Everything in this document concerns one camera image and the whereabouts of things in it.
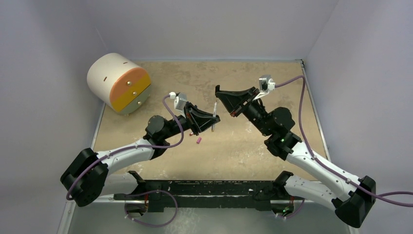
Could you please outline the pen with orange tip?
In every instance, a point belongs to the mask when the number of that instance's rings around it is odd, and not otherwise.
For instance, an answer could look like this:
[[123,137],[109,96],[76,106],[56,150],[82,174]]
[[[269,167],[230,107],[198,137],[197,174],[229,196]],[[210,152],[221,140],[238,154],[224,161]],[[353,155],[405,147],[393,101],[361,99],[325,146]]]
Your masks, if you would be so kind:
[[[218,101],[215,101],[215,102],[214,102],[214,106],[213,106],[213,116],[214,116],[214,117],[217,116],[217,102],[218,102]],[[211,131],[212,131],[212,132],[215,131],[215,124],[213,124],[213,125],[211,126]]]

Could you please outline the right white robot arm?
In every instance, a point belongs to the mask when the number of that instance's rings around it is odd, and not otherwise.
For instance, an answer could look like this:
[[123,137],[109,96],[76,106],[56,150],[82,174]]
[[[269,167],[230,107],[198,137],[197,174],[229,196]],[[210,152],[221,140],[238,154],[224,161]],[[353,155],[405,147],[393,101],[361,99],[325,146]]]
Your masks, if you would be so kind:
[[308,149],[291,131],[295,122],[290,110],[278,107],[267,112],[258,98],[259,92],[255,87],[244,91],[215,87],[215,96],[232,117],[243,114],[267,137],[264,144],[273,156],[300,167],[318,180],[311,182],[282,172],[273,186],[274,194],[279,198],[292,195],[311,200],[333,210],[345,224],[360,228],[375,204],[371,193],[376,191],[376,182],[367,175],[353,175]]

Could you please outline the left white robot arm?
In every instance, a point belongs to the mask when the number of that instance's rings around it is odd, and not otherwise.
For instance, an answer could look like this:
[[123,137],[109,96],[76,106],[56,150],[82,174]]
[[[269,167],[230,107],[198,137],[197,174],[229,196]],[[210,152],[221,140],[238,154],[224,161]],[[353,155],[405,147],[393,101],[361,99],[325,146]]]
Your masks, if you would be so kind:
[[187,130],[198,135],[218,122],[219,115],[199,110],[187,102],[183,115],[173,115],[170,120],[152,116],[145,135],[134,143],[99,152],[91,148],[81,150],[60,177],[67,190],[66,199],[75,201],[79,207],[89,205],[101,196],[106,180],[114,172],[161,156],[168,148],[181,144]]

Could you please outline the round white drawer cabinet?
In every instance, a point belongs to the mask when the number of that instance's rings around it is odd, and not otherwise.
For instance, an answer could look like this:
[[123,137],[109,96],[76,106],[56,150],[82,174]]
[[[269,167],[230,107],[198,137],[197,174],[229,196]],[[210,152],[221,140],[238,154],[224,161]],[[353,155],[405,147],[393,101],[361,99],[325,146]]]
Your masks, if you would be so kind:
[[93,63],[87,73],[90,90],[116,113],[128,115],[148,99],[148,72],[118,53],[109,53]]

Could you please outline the aluminium table edge rail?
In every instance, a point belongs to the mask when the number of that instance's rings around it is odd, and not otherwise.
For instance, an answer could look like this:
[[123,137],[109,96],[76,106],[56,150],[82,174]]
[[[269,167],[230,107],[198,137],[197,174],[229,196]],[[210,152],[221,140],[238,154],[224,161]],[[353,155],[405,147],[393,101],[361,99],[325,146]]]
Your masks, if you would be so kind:
[[314,98],[313,98],[313,95],[312,95],[312,90],[311,90],[309,80],[308,80],[308,77],[307,77],[307,73],[306,73],[306,70],[305,70],[304,60],[303,59],[298,59],[298,63],[300,64],[303,75],[305,76],[305,82],[306,82],[308,94],[309,94],[309,97],[310,97],[310,100],[311,100],[311,103],[312,103],[312,108],[313,108],[313,111],[314,111],[314,115],[315,115],[315,118],[316,118],[316,122],[317,122],[317,125],[318,125],[320,136],[321,136],[321,139],[322,139],[322,142],[323,142],[323,147],[324,147],[326,159],[328,161],[331,161],[330,154],[329,154],[329,149],[328,149],[327,144],[326,144],[324,132],[323,132],[320,120],[319,120],[318,111],[317,111],[317,108],[316,108],[316,105],[315,105],[315,102],[314,102]]

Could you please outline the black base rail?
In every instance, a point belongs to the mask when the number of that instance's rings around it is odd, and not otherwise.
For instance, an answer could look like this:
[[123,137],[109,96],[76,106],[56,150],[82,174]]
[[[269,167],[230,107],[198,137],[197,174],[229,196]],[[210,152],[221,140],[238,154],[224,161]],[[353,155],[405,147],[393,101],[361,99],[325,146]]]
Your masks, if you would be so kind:
[[132,212],[163,212],[165,208],[255,209],[288,216],[299,208],[302,199],[289,195],[276,180],[144,180],[132,171],[137,185],[131,192],[118,192],[115,200],[142,202]]

